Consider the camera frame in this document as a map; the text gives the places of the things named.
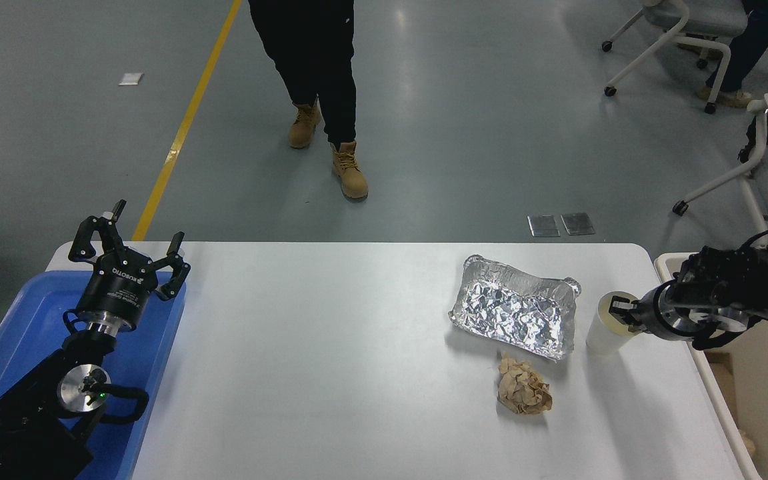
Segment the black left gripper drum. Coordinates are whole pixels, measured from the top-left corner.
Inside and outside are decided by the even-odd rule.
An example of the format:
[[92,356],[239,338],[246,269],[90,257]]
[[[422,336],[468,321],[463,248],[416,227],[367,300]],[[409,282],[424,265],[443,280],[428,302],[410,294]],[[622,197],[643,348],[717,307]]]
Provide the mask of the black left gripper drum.
[[122,331],[136,330],[147,300],[157,286],[157,275],[147,272],[152,258],[124,249],[97,258],[88,285],[76,306],[77,318],[88,323],[97,318],[116,318]]

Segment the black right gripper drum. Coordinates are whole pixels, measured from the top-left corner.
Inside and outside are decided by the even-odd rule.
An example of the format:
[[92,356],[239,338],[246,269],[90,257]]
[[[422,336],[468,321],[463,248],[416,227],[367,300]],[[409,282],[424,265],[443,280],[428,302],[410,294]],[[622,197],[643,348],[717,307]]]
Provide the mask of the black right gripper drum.
[[656,337],[676,337],[674,322],[677,318],[673,307],[664,302],[664,295],[670,283],[652,289],[636,304],[636,319],[640,331]]

